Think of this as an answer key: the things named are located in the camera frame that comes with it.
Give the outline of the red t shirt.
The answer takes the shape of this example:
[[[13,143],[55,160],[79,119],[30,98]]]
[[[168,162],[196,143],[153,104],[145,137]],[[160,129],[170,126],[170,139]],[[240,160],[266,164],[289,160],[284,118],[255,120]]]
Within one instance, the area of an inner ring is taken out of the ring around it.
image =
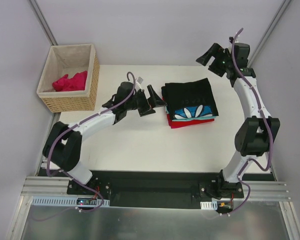
[[[212,123],[215,121],[214,119],[205,119],[205,120],[194,119],[194,120],[190,120],[190,121],[172,121],[169,114],[167,114],[166,117],[167,117],[168,125],[170,126],[171,129],[179,129],[179,128],[188,127],[188,126]]]

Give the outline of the black t shirt with flower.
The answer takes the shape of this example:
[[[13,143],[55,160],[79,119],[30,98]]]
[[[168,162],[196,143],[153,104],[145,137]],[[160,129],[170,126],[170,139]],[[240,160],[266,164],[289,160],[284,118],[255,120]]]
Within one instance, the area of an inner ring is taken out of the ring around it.
[[[214,116],[218,108],[210,82],[207,78],[185,83],[171,82],[161,87],[163,100],[167,103],[166,111],[172,120],[173,114],[186,107],[209,106]]]

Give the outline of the teal t shirt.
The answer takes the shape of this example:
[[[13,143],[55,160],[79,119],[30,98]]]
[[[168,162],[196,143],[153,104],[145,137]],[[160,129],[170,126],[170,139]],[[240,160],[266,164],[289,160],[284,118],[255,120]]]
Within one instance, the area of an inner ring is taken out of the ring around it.
[[[174,122],[188,122],[192,120],[210,120],[215,119],[212,110],[209,106],[189,106],[176,110],[172,115],[172,121]]]

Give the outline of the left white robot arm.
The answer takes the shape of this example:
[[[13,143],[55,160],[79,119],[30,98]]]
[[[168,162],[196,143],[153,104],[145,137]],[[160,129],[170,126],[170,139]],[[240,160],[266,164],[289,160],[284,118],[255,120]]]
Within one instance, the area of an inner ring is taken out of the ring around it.
[[[97,192],[96,178],[80,161],[82,143],[98,131],[121,121],[128,111],[136,110],[143,117],[154,114],[155,108],[167,105],[151,85],[147,89],[149,97],[135,83],[124,81],[98,113],[74,124],[56,122],[43,147],[43,156],[73,180],[77,180],[78,188],[84,194]]]

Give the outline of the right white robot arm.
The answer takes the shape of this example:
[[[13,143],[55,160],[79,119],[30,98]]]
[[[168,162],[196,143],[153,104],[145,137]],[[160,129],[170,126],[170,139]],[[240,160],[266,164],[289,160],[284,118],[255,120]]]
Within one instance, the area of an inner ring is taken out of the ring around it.
[[[273,144],[281,124],[278,118],[271,116],[261,99],[255,71],[248,67],[249,54],[250,46],[246,43],[234,43],[229,48],[214,43],[196,60],[206,66],[214,58],[208,70],[219,77],[226,75],[239,97],[245,117],[234,137],[235,153],[232,159],[214,180],[200,185],[203,195],[218,200],[243,198],[242,176],[264,154],[268,155],[268,160],[261,170],[269,170]]]

